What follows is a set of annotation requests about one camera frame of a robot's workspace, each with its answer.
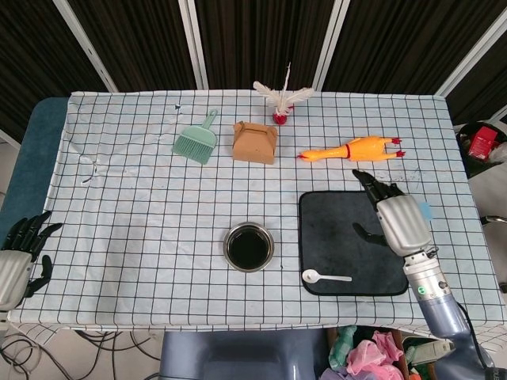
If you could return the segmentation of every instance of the plastic spoon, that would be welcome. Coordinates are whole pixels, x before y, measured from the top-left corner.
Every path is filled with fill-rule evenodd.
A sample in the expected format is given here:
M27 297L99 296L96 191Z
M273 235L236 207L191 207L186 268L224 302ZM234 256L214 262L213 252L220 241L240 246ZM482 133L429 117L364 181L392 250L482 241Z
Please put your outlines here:
M347 275L320 275L314 269L307 269L306 271L303 272L301 277L303 277L303 281L305 283L316 283L320 279L332 279L334 281L346 281L346 282L352 281L352 277L348 277Z

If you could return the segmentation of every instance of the rubber chicken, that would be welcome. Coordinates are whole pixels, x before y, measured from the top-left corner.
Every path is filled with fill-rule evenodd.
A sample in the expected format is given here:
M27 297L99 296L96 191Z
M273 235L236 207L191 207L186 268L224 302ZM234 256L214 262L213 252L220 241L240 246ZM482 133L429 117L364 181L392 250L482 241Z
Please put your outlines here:
M323 158L348 158L351 161L382 161L405 155L405 152L401 150L395 153L386 153L384 150L386 143L399 144L401 141L399 137L359 137L338 148L307 150L306 152L302 152L298 158L309 162L322 160Z

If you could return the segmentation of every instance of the silver robotic hand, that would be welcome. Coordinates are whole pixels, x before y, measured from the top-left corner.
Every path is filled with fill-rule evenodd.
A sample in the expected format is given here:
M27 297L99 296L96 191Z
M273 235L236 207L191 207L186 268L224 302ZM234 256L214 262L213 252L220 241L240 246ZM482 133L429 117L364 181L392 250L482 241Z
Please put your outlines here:
M436 362L438 380L507 380L507 371L495 368L479 346L466 310L452 295L436 258L438 248L415 199L396 184L377 181L371 174L353 170L375 208L384 235L370 234L354 223L366 241L388 245L403 257L403 271L419 302L431 333L449 339L455 350Z
M49 236L62 224L52 224L39 234L50 211L31 219L23 218L10 229L0 251L0 314L19 305L23 298L30 298L49 283L52 263L49 256L42 257L40 278L29 281L32 267Z

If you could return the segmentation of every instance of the blue cloth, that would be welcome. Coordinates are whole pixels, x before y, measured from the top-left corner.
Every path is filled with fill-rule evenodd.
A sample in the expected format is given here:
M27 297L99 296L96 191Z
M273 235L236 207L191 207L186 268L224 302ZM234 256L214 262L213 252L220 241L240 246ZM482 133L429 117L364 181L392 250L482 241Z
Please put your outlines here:
M364 371L354 376L347 372L347 367L340 367L336 371L328 368L324 371L320 380L377 380L377 377L370 372Z
M19 219L40 214L67 114L66 97L49 97L32 111L0 212L0 242Z

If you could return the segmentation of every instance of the checkered tablecloth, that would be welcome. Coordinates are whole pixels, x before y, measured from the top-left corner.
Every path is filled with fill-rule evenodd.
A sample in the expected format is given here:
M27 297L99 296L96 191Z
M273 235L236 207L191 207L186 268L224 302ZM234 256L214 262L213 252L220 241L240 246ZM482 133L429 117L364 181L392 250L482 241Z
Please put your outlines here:
M216 108L219 144L207 165L172 155L178 134ZM433 209L431 227L455 297L489 349L505 345L505 310L443 97L316 93L278 127L274 165L231 158L233 124L273 124L249 90L74 93L45 209L63 222L44 248L47 287L10 314L39 341L73 329L278 329L385 325L427 333L410 291L318 297L299 277L299 197L360 190L352 169L395 181ZM309 148L383 135L406 156L355 163L296 158ZM260 272L228 267L222 243L240 222L272 233ZM40 273L40 265L35 268Z

